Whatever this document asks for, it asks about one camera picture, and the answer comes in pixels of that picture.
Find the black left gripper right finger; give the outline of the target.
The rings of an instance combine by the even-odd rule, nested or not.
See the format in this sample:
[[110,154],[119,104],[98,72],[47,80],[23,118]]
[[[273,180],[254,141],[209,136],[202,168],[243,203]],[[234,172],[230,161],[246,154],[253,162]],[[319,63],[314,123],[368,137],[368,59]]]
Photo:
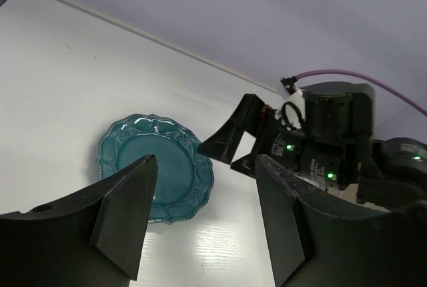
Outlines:
[[425,286],[426,202],[393,212],[342,200],[256,159],[276,286]]

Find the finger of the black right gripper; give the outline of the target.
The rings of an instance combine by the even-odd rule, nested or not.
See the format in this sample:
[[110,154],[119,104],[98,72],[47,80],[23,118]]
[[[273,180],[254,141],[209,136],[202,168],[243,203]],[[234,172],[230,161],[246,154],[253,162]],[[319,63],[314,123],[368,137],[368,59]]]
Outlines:
[[248,154],[232,162],[230,168],[248,177],[255,177],[256,154]]
[[245,94],[230,118],[209,138],[197,152],[211,159],[230,164],[244,132],[256,137],[262,123],[265,103],[255,94]]

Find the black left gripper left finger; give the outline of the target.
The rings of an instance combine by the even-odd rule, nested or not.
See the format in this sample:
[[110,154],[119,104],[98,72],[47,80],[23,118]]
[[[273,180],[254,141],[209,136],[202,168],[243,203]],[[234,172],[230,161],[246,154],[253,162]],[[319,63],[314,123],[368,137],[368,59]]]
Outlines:
[[26,213],[1,216],[2,286],[128,286],[136,280],[157,181],[146,155]]

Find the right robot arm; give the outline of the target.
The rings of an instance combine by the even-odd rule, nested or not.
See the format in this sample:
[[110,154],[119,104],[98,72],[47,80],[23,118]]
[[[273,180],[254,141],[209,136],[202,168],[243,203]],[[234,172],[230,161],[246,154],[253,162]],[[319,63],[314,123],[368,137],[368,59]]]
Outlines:
[[244,95],[198,152],[249,177],[256,174],[257,156],[265,154],[325,190],[357,184],[359,204],[388,210],[426,197],[426,146],[405,137],[372,137],[370,85],[333,81],[291,90],[279,109]]

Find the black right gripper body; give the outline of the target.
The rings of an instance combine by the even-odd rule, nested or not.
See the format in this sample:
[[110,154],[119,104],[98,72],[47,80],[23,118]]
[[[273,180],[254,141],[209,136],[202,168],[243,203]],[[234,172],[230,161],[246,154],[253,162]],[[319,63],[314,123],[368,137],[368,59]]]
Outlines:
[[332,81],[309,85],[302,93],[302,129],[287,130],[273,117],[257,139],[254,152],[270,156],[321,188],[345,190],[358,177],[358,142],[364,138],[364,86]]

